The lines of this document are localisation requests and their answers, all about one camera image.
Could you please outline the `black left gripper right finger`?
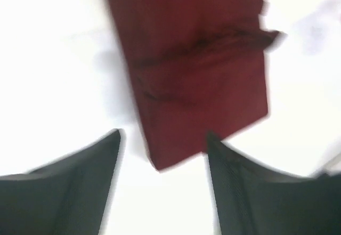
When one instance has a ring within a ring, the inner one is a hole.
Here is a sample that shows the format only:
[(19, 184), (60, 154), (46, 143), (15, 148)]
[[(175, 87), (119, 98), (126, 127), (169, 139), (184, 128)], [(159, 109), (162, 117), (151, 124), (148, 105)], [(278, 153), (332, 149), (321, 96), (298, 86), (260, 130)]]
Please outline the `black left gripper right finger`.
[(296, 177), (258, 164), (207, 135), (222, 234), (340, 234), (340, 174)]

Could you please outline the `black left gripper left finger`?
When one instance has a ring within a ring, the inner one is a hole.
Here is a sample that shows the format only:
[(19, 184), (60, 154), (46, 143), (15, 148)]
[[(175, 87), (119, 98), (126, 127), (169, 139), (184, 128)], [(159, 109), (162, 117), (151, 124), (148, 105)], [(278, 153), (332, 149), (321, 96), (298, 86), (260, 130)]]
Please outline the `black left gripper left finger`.
[(1, 234), (99, 234), (120, 142), (116, 130), (39, 169), (2, 176)]

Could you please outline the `dark red t shirt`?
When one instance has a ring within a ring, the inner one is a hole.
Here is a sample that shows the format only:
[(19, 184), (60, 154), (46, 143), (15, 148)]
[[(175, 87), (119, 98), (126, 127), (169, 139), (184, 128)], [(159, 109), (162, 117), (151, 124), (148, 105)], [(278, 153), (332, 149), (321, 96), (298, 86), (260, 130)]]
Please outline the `dark red t shirt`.
[(267, 115), (263, 0), (107, 1), (156, 170)]

